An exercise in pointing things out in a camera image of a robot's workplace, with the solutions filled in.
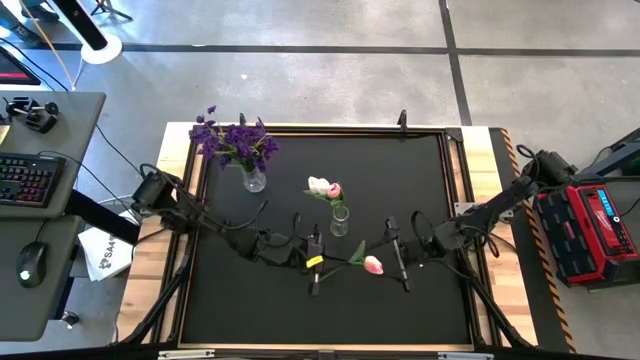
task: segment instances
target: rgb keyboard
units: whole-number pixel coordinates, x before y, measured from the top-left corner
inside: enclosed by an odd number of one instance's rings
[[[65,159],[0,153],[0,206],[47,207]]]

